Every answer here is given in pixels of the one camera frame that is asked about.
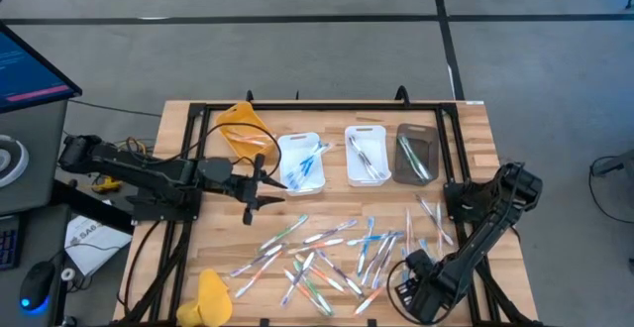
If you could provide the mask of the yellow tool on floor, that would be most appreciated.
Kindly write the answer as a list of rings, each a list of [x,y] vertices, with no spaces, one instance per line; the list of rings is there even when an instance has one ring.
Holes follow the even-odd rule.
[[[90,189],[97,194],[118,192],[122,188],[122,181],[108,175],[97,175],[90,185]]]

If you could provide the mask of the grey translucent plastic bin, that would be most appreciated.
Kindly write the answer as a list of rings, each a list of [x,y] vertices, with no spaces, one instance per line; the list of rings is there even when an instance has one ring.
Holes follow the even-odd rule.
[[[420,161],[431,174],[429,181],[421,181],[397,141],[399,135],[405,136]],[[439,176],[439,135],[435,127],[414,124],[400,124],[397,128],[394,151],[394,174],[396,182],[423,186],[431,183]]]

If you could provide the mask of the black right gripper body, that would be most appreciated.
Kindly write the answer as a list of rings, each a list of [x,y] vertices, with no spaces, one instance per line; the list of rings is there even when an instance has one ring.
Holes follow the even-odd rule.
[[[441,310],[450,306],[447,289],[439,280],[441,269],[417,264],[410,270],[415,282],[407,311],[419,322],[433,322]]]

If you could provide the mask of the black keyboard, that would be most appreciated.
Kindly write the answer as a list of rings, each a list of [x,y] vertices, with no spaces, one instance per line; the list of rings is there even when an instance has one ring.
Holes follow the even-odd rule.
[[[0,271],[19,264],[21,220],[19,215],[0,216]]]

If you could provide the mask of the purple toothbrush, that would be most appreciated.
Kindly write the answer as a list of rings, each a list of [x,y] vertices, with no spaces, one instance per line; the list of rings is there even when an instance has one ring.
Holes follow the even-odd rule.
[[[357,298],[363,298],[365,295],[361,288],[349,278],[337,265],[335,265],[322,250],[316,251],[317,255],[346,283]]]
[[[368,174],[373,179],[379,179],[379,174],[377,173],[375,168],[372,166],[369,158],[366,156],[366,154],[363,152],[363,150],[359,146],[356,138],[354,136],[350,136],[349,137],[349,142],[352,145],[352,147],[353,147],[354,151],[356,152],[357,156],[361,160],[362,164],[364,165],[364,167],[365,167],[366,171],[368,172]]]
[[[385,237],[381,240],[381,244],[378,248],[378,250],[376,251],[375,255],[372,257],[372,259],[369,262],[369,265],[363,275],[362,278],[362,286],[367,286],[369,284],[369,280],[370,280],[370,273],[372,272],[372,270],[375,268],[375,266],[378,264],[378,260],[381,257],[383,251],[385,250],[385,247],[387,246],[387,243],[389,241],[389,239],[391,238],[391,234],[388,233],[385,235]]]
[[[434,223],[434,225],[437,228],[437,220],[436,220],[436,217],[435,217],[435,212],[429,207],[427,202],[420,195],[415,194],[415,199],[418,201],[420,206],[427,212],[427,214],[430,216],[432,222]],[[453,246],[454,245],[454,241],[451,238],[451,236],[449,234],[447,234],[445,232],[445,230],[443,229],[443,224],[442,224],[442,231],[443,231],[444,241],[447,244],[449,244],[450,246]]]
[[[292,296],[293,291],[295,290],[295,288],[297,287],[297,285],[300,283],[302,277],[305,275],[305,273],[309,270],[309,268],[311,267],[313,260],[315,258],[315,253],[312,252],[309,254],[309,256],[305,259],[302,268],[299,270],[299,272],[291,279],[291,285],[289,287],[289,289],[287,290],[286,294],[284,295],[284,297],[282,298],[282,301],[280,302],[281,306],[286,306]]]
[[[337,225],[336,227],[334,227],[334,228],[332,228],[330,230],[327,230],[327,231],[324,231],[324,232],[321,232],[321,233],[318,233],[316,235],[313,235],[311,237],[306,238],[304,241],[302,241],[302,244],[303,245],[312,244],[312,243],[317,242],[319,240],[322,240],[324,238],[330,237],[330,236],[332,236],[332,235],[334,235],[334,234],[336,234],[336,233],[338,233],[338,232],[340,232],[342,230],[348,229],[348,228],[356,225],[357,223],[358,223],[358,220],[356,220],[356,219],[352,219],[352,220],[343,222],[343,223]]]
[[[285,246],[286,246],[285,243],[281,243],[281,244],[278,244],[276,246],[273,246],[272,248],[270,248],[267,251],[265,251],[262,255],[254,258],[250,263],[247,263],[246,265],[244,265],[244,266],[242,266],[242,267],[230,272],[230,276],[231,277],[235,277],[235,276],[240,275],[241,273],[247,271],[251,267],[253,267],[253,266],[257,265],[258,263],[261,263],[261,262],[269,259],[274,254],[282,251]]]
[[[393,247],[395,245],[395,243],[399,240],[399,235],[393,235],[390,240],[389,240],[389,244],[387,245],[387,250],[385,251],[385,254],[382,257],[382,260],[380,261],[380,264],[375,272],[374,278],[372,280],[372,284],[371,287],[373,289],[378,289],[379,285],[381,283],[381,274],[384,273],[386,271],[386,267],[391,259],[391,255],[392,255],[392,250]]]
[[[371,178],[374,180],[385,180],[385,175],[374,167],[366,153],[360,147],[357,147],[357,152]]]

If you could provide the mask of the grey side desk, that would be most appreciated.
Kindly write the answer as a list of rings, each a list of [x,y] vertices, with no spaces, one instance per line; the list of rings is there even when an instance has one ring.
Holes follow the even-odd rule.
[[[20,307],[21,283],[36,263],[60,261],[69,211],[50,204],[56,160],[66,113],[64,101],[0,114],[0,134],[29,152],[25,172],[0,188],[0,216],[19,214],[25,226],[19,265],[0,272],[0,327],[52,327],[60,282],[52,282],[48,302],[34,313]]]

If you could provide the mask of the black computer mouse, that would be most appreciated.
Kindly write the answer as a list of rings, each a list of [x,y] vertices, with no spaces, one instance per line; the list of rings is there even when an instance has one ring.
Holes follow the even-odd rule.
[[[48,307],[54,274],[55,266],[51,261],[38,262],[29,269],[19,293],[19,304],[23,311],[37,314]]]

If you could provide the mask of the white plastic bin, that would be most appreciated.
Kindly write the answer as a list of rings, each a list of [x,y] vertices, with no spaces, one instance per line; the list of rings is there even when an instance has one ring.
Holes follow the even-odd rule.
[[[349,142],[354,136],[374,167],[385,175],[385,180],[374,180],[366,171]],[[391,178],[388,165],[386,130],[380,125],[349,126],[345,130],[347,176],[350,186],[381,186]]]
[[[305,159],[318,142],[323,142],[317,133],[286,135],[278,139],[281,148],[281,162],[279,166],[280,182],[287,186],[286,193],[290,196],[317,194],[322,191],[326,183],[322,156],[312,166],[310,173],[301,190],[293,191],[288,188],[286,175]]]

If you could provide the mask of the yellow cloth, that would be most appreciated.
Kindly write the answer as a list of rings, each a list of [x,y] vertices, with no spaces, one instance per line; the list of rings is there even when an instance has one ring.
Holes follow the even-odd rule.
[[[178,307],[176,320],[181,327],[221,327],[232,313],[228,286],[208,269],[199,275],[197,298]]]

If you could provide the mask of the white round device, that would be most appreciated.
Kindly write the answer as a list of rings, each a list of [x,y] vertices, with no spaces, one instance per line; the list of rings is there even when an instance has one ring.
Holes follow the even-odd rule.
[[[0,135],[0,188],[12,184],[26,170],[29,152],[18,140]]]

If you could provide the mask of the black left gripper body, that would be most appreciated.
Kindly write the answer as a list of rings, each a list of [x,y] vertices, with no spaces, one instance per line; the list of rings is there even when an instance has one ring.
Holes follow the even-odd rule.
[[[246,204],[243,213],[243,223],[248,226],[253,222],[254,212],[259,211],[256,208],[256,203],[259,183],[261,182],[261,177],[265,175],[263,165],[264,155],[257,154],[254,161],[254,171],[251,176],[231,174],[224,182],[225,194]]]

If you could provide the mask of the computer monitor blue screen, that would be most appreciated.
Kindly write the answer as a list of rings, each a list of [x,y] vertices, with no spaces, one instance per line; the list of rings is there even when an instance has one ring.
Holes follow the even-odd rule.
[[[0,21],[0,113],[82,94],[77,84]]]

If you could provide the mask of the black desk leg bar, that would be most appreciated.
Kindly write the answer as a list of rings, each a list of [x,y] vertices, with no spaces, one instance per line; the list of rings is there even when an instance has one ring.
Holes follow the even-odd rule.
[[[129,213],[59,180],[53,182],[51,204],[65,204],[73,213],[122,233],[132,235],[134,232],[132,216]]]

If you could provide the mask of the yellow plastic bin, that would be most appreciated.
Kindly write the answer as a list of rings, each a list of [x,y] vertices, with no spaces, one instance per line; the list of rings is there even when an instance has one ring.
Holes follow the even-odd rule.
[[[219,114],[215,119],[215,125],[219,125],[220,135],[227,141],[229,147],[238,158],[253,159],[257,154],[268,154],[274,147],[274,134],[256,114],[252,104],[249,102],[239,102]],[[232,141],[227,136],[229,132],[238,132],[246,135],[268,135],[271,139],[271,144],[267,147],[244,145]]]

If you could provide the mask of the white printed paper sheet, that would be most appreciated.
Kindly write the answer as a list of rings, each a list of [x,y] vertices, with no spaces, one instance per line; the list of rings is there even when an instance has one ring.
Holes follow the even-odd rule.
[[[83,275],[92,275],[131,240],[130,234],[76,216],[67,223],[64,248]]]

